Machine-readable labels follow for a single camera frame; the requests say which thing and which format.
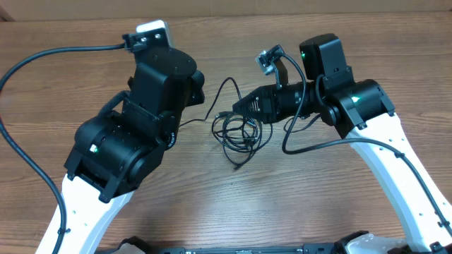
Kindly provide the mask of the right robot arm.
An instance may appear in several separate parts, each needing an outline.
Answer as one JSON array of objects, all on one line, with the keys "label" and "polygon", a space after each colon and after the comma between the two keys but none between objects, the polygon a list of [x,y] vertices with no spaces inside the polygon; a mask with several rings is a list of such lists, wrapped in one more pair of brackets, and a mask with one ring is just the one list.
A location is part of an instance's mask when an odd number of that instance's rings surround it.
[{"label": "right robot arm", "polygon": [[276,82],[256,88],[233,111],[263,123],[318,114],[371,169],[405,234],[396,239],[356,231],[333,243],[306,243],[301,252],[450,253],[451,204],[412,149],[389,96],[375,80],[354,79],[336,35],[312,37],[299,50],[301,81],[294,85],[287,80],[282,47],[261,52],[257,63]]}]

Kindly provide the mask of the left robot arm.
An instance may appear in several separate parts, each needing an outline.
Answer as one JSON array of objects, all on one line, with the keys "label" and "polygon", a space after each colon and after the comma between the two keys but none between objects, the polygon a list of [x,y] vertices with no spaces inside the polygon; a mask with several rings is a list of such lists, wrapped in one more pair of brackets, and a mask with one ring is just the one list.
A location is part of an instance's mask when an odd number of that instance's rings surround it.
[{"label": "left robot arm", "polygon": [[61,188],[66,229],[55,212],[38,253],[52,253],[59,236],[61,253],[94,253],[112,220],[176,143],[183,110],[203,103],[204,77],[188,54],[155,47],[136,53],[135,60],[129,90],[76,131]]}]

